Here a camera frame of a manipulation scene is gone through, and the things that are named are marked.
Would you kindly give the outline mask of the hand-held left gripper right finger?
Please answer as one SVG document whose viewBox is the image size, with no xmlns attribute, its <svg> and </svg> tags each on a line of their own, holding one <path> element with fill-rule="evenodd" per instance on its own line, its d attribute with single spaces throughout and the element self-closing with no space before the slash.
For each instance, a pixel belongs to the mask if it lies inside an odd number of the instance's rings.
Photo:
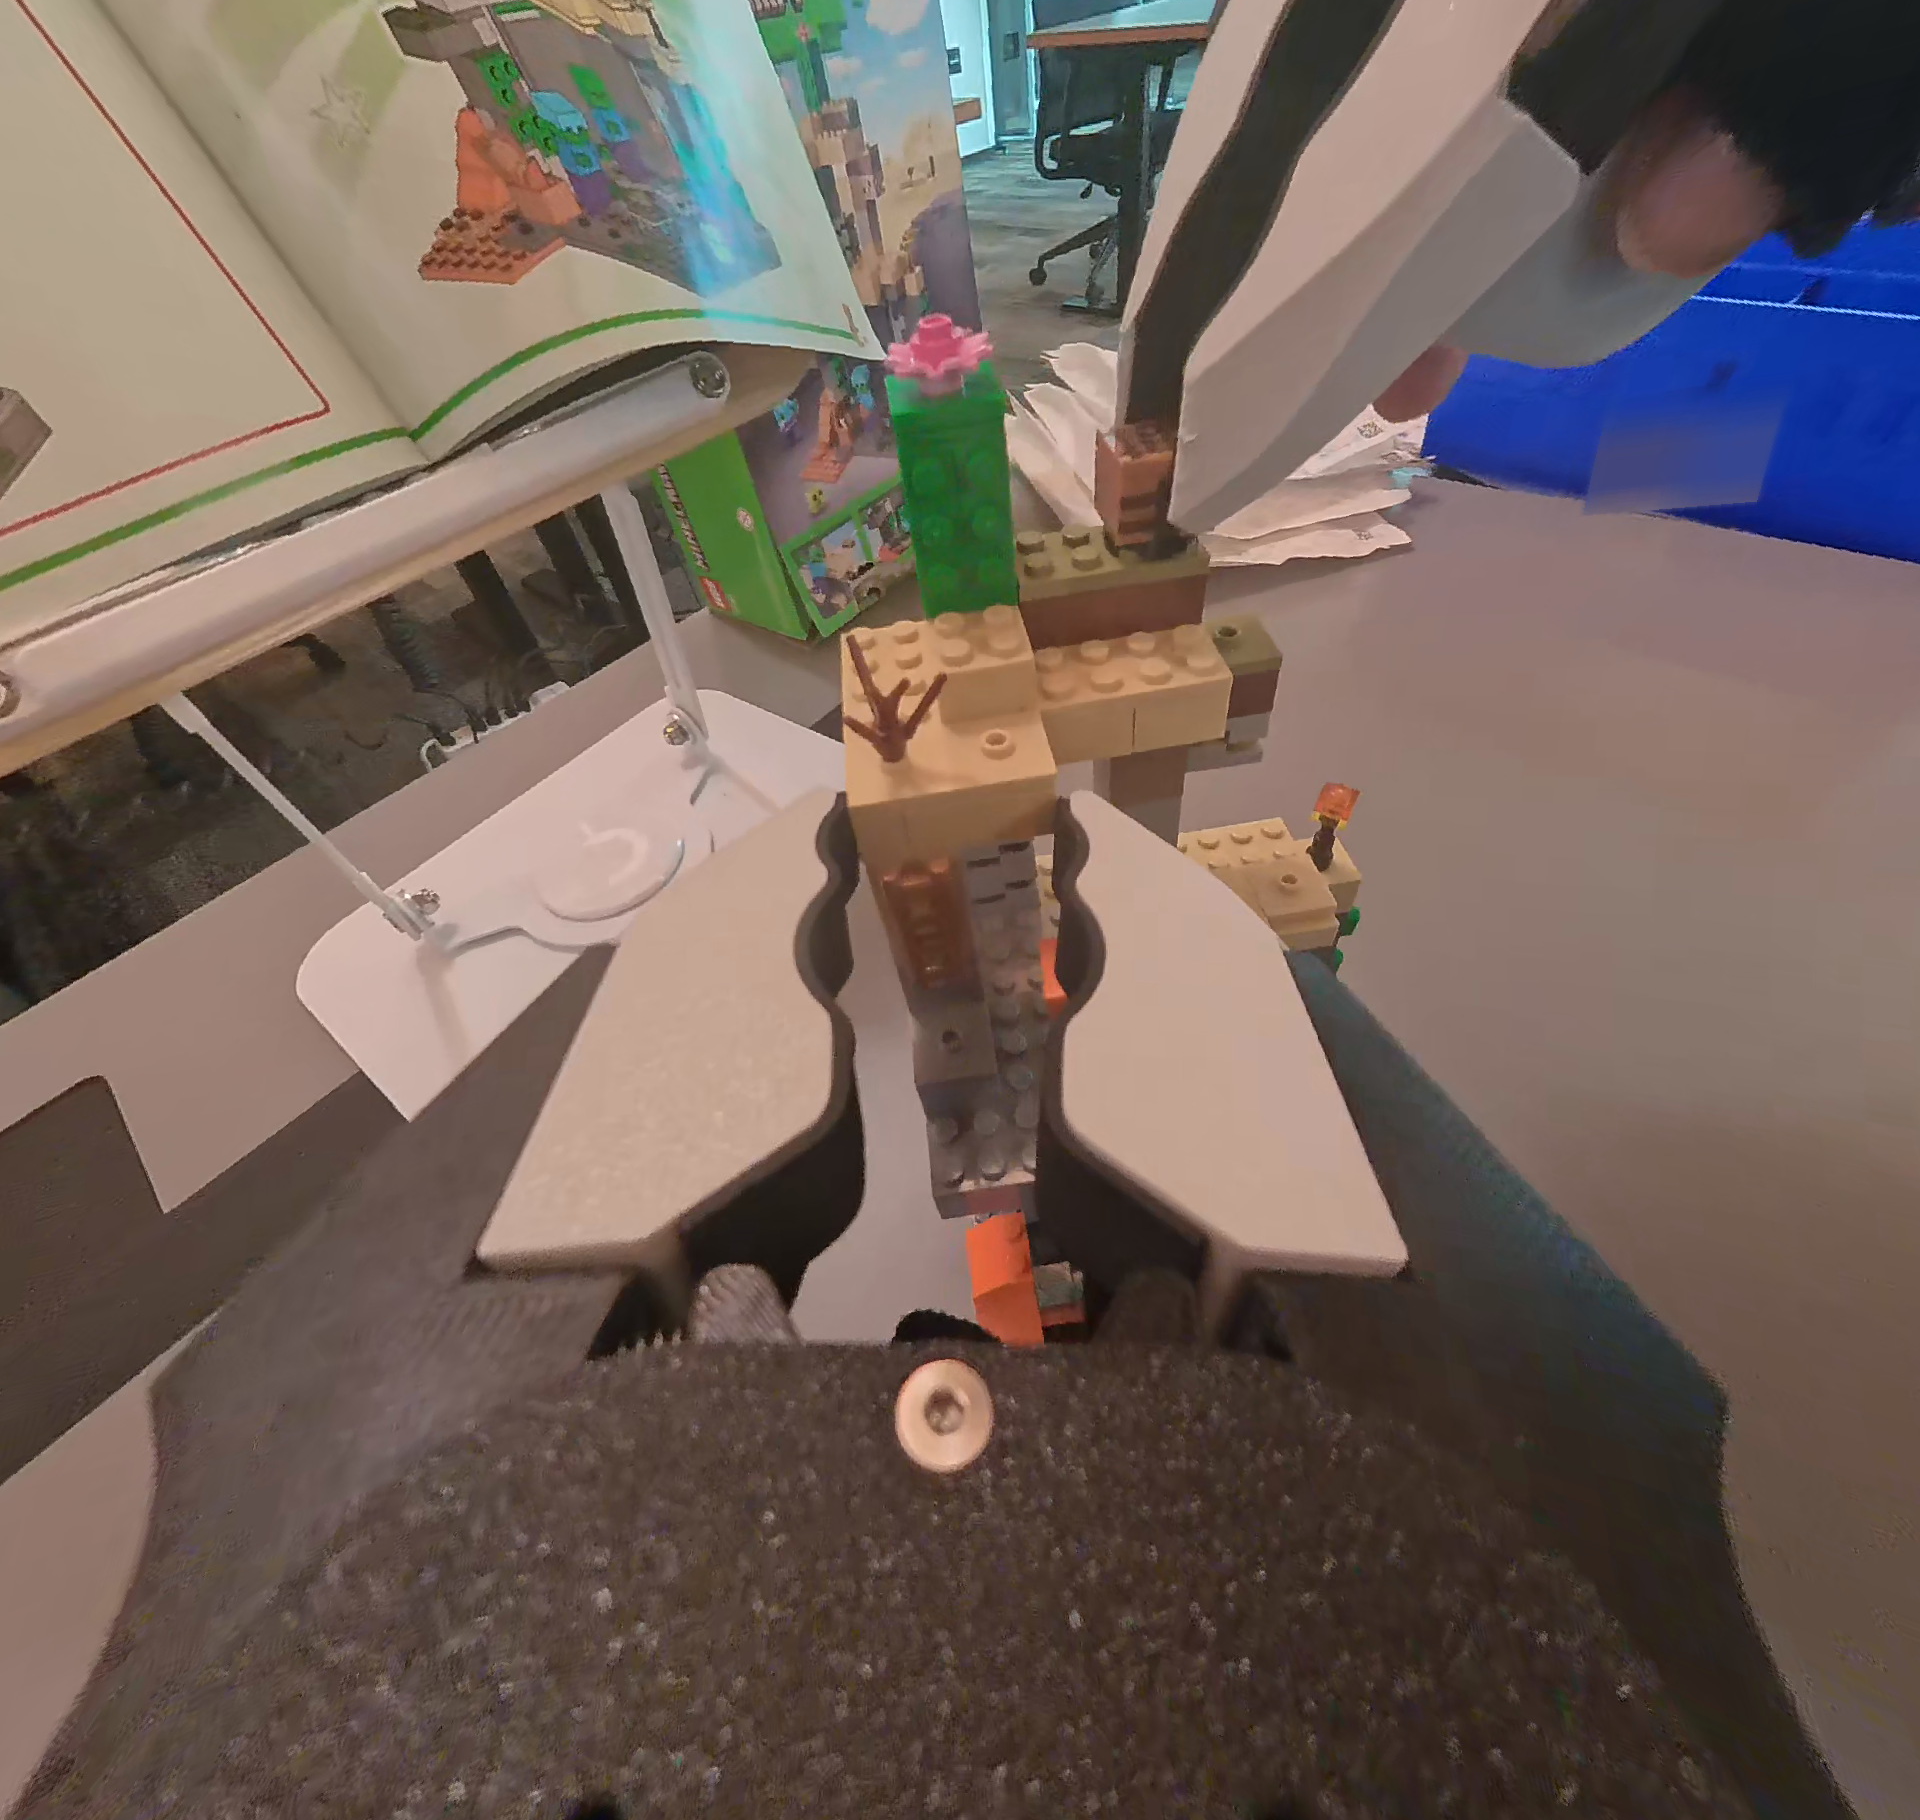
<svg viewBox="0 0 1920 1820">
<path fill-rule="evenodd" d="M 1109 801 L 1059 805 L 1066 994 L 1044 1051 L 1035 1194 L 1106 1300 L 1182 1280 L 1221 1336 L 1253 1280 L 1397 1280 L 1408 1257 L 1283 943 Z"/>
</svg>

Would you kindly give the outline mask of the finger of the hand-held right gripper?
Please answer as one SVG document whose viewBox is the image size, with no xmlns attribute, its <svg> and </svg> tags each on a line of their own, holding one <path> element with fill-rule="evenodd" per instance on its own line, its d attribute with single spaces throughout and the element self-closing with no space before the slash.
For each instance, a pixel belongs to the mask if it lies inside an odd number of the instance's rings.
<svg viewBox="0 0 1920 1820">
<path fill-rule="evenodd" d="M 1171 429 L 1209 355 L 1273 310 L 1255 270 L 1310 140 L 1406 0 L 1220 0 L 1141 249 L 1121 423 Z"/>
<path fill-rule="evenodd" d="M 1575 367 L 1703 281 L 1574 257 L 1583 172 L 1507 97 L 1549 0 L 1406 0 L 1307 145 L 1259 252 L 1257 329 L 1178 416 L 1171 522 L 1203 533 L 1281 485 L 1433 346 Z"/>
</svg>

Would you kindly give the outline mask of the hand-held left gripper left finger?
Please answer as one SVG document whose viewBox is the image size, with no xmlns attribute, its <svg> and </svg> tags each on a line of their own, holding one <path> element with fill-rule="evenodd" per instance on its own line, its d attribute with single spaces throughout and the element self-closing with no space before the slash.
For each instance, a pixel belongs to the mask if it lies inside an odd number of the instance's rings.
<svg viewBox="0 0 1920 1820">
<path fill-rule="evenodd" d="M 847 800 L 806 792 L 613 949 L 476 1260 L 494 1272 L 800 1277 L 861 1204 Z"/>
</svg>

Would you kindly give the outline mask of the brown toy lattice tile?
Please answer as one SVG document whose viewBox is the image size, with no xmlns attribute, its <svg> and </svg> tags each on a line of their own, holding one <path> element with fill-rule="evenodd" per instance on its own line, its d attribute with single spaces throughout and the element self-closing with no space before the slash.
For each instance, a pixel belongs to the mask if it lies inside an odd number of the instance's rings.
<svg viewBox="0 0 1920 1820">
<path fill-rule="evenodd" d="M 1178 425 L 1134 420 L 1094 441 L 1094 505 L 1116 553 L 1152 557 L 1180 541 L 1168 509 L 1178 457 Z"/>
</svg>

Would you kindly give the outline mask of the toy brick building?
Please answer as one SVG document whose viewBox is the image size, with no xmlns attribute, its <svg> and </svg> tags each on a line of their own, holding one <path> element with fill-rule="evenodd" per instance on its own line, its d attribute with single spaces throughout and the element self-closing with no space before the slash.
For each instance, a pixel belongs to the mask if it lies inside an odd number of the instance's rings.
<svg viewBox="0 0 1920 1820">
<path fill-rule="evenodd" d="M 1257 914 L 1286 962 L 1334 967 L 1361 873 L 1329 873 L 1281 817 L 1180 831 L 1191 769 L 1259 759 L 1281 653 L 1248 614 L 1206 617 L 1206 547 L 1116 553 L 1095 528 L 1016 537 L 1016 607 L 872 627 L 937 706 L 883 764 L 847 745 L 860 858 L 913 1028 L 932 1202 L 967 1224 L 975 1320 L 1007 1345 L 1064 1337 L 1092 1290 L 1035 1194 L 1044 1051 L 1066 994 L 1052 888 L 1059 805 L 1095 792 Z"/>
</svg>

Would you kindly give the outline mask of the wooden desk with black legs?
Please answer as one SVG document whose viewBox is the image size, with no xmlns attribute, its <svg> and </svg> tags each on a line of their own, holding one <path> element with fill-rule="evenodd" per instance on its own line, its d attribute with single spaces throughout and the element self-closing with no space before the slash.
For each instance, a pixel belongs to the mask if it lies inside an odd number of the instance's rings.
<svg viewBox="0 0 1920 1820">
<path fill-rule="evenodd" d="M 1218 0 L 1156 0 L 1066 23 L 1055 31 L 1028 31 L 1026 48 L 1116 51 L 1136 78 L 1125 108 L 1128 197 L 1115 249 L 1115 299 L 1109 307 L 1081 305 L 1081 310 L 1116 317 L 1134 283 L 1134 268 L 1144 242 L 1156 172 L 1165 164 L 1178 110 L 1168 106 L 1175 66 L 1199 51 L 1212 30 Z"/>
</svg>

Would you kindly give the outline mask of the person's right hand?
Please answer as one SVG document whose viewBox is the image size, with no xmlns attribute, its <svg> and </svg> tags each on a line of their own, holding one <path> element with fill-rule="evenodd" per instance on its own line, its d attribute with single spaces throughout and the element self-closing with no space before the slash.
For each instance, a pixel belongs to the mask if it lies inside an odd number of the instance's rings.
<svg viewBox="0 0 1920 1820">
<path fill-rule="evenodd" d="M 1671 90 L 1609 160 L 1614 247 L 1637 273 L 1703 281 L 1782 222 L 1782 188 L 1711 118 Z"/>
</svg>

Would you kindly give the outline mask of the black office chair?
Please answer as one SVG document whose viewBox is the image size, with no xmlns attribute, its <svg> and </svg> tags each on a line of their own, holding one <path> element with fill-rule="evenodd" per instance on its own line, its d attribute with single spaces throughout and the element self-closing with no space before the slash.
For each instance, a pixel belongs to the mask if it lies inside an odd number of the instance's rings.
<svg viewBox="0 0 1920 1820">
<path fill-rule="evenodd" d="M 1028 0 L 1033 31 L 1125 9 L 1129 0 Z M 1136 83 L 1116 51 L 1044 48 L 1038 52 L 1035 169 L 1045 180 L 1077 180 L 1084 193 L 1101 184 L 1120 202 L 1115 219 L 1087 226 L 1044 249 L 1028 283 L 1045 283 L 1049 261 L 1089 249 L 1089 279 L 1115 257 L 1128 197 L 1125 108 Z"/>
</svg>

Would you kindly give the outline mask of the white crumpled paper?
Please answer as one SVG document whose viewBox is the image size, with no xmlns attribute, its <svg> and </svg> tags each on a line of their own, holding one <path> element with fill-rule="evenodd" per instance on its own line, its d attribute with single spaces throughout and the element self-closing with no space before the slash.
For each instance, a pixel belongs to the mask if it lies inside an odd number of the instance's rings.
<svg viewBox="0 0 1920 1820">
<path fill-rule="evenodd" d="M 1055 379 L 1015 393 L 1005 443 L 1013 464 L 1066 527 L 1095 516 L 1094 447 L 1101 412 L 1115 404 L 1116 355 L 1084 342 L 1045 355 Z M 1216 565 L 1259 566 L 1289 561 L 1363 561 L 1405 547 L 1406 533 L 1387 515 L 1410 498 L 1428 473 L 1426 418 L 1351 420 L 1281 486 L 1206 530 L 1201 545 Z"/>
</svg>

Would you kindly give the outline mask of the white book stand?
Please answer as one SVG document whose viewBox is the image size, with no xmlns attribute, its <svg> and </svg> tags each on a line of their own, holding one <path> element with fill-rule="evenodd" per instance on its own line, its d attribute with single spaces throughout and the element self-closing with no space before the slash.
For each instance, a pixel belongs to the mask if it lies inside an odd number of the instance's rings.
<svg viewBox="0 0 1920 1820">
<path fill-rule="evenodd" d="M 608 489 L 664 694 L 477 831 L 431 834 L 425 860 L 366 873 L 250 765 L 269 800 L 351 893 L 325 919 L 294 988 L 317 1026 L 403 1116 L 414 1116 L 572 959 L 634 914 L 690 913 L 686 877 L 750 827 L 836 791 L 839 750 L 803 724 L 700 692 L 630 480 L 759 416 L 803 355 L 691 353 L 594 402 L 493 441 L 411 485 L 111 594 L 3 646 L 3 767 L 161 704 L 216 738 L 186 690 L 253 653 L 468 557 Z"/>
</svg>

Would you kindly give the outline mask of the pink toy flower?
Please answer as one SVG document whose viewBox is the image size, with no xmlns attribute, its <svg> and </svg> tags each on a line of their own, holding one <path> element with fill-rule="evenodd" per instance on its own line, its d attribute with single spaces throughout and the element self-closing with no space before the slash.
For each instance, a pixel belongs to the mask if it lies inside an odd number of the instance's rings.
<svg viewBox="0 0 1920 1820">
<path fill-rule="evenodd" d="M 992 360 L 994 340 L 985 329 L 962 327 L 941 312 L 926 312 L 885 355 L 888 379 L 912 382 L 926 397 L 962 393 L 972 373 Z"/>
</svg>

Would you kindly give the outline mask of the blue plastic bin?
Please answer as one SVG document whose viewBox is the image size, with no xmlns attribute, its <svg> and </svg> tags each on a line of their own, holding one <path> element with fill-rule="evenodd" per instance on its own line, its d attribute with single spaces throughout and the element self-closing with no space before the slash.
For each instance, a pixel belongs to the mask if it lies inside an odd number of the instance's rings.
<svg viewBox="0 0 1920 1820">
<path fill-rule="evenodd" d="M 1437 473 L 1885 561 L 1917 557 L 1917 226 L 1820 261 L 1765 240 L 1586 367 L 1476 357 L 1428 420 Z"/>
</svg>

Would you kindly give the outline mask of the green toy cactus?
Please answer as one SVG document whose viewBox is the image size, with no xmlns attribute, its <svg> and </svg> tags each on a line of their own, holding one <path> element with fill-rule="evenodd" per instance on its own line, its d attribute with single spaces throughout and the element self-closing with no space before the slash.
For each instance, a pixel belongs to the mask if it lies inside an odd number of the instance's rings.
<svg viewBox="0 0 1920 1820">
<path fill-rule="evenodd" d="M 898 455 L 902 509 L 926 617 L 1016 607 L 1016 528 L 1005 447 L 1005 393 L 985 358 L 931 391 L 887 357 L 887 409 Z"/>
</svg>

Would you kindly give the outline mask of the green toy box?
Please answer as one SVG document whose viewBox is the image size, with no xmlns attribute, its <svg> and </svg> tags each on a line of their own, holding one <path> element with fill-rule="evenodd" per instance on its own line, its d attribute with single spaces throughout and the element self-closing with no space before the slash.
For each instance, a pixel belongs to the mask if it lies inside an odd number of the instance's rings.
<svg viewBox="0 0 1920 1820">
<path fill-rule="evenodd" d="M 942 0 L 748 0 L 823 214 L 853 320 L 895 346 L 926 312 L 980 327 L 955 52 Z M 883 358 L 812 353 L 761 416 L 657 468 L 702 604 L 797 642 L 910 576 Z"/>
</svg>

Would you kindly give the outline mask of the instruction booklet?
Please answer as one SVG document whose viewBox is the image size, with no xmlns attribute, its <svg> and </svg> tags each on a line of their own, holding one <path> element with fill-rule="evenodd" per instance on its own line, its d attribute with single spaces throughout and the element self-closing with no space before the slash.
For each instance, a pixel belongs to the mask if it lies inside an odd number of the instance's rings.
<svg viewBox="0 0 1920 1820">
<path fill-rule="evenodd" d="M 3 630 L 686 346 L 875 355 L 748 0 L 3 0 Z"/>
</svg>

